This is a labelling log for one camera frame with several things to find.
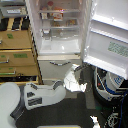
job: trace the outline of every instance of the freezer compartment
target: freezer compartment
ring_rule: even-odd
[[[92,21],[84,62],[128,79],[128,31]]]
[[[78,55],[38,56],[38,62],[43,80],[63,80],[72,64],[82,64]],[[76,72],[76,78],[80,77],[79,73],[80,70]]]

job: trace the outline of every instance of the cabinet shelf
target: cabinet shelf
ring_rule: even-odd
[[[39,10],[38,13],[72,13],[80,12],[79,9],[63,9],[63,10]]]

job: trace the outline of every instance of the refrigerator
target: refrigerator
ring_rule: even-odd
[[[82,62],[128,79],[127,0],[26,0],[26,6],[43,79],[63,79]]]

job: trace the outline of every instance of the refrigerator shelf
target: refrigerator shelf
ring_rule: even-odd
[[[79,29],[79,25],[73,25],[73,26],[68,26],[68,27],[65,27],[65,26],[61,26],[61,27],[51,27],[50,29],[52,30],[56,30],[56,29],[64,29],[64,30],[75,30],[75,29]]]
[[[115,26],[115,27],[118,27],[124,30],[128,30],[128,24],[121,22],[119,20],[115,20],[114,18],[108,18],[105,16],[95,14],[92,17],[92,20],[99,21],[99,22],[102,22],[108,25],[112,25],[112,26]]]
[[[63,9],[63,10],[39,10],[38,13],[72,13],[80,12],[79,9]]]
[[[63,17],[63,20],[77,20],[77,17]],[[48,19],[42,19],[42,20],[50,20],[50,21],[54,21],[54,17],[53,16],[49,16]]]
[[[94,33],[97,33],[97,34],[100,34],[100,35],[103,35],[103,36],[106,36],[106,37],[110,37],[110,38],[113,38],[115,40],[118,40],[118,41],[121,41],[121,42],[124,42],[124,43],[128,44],[128,39],[117,36],[117,35],[114,35],[114,34],[111,34],[111,33],[108,33],[108,32],[105,32],[105,31],[101,31],[101,30],[92,28],[91,32],[94,32]]]

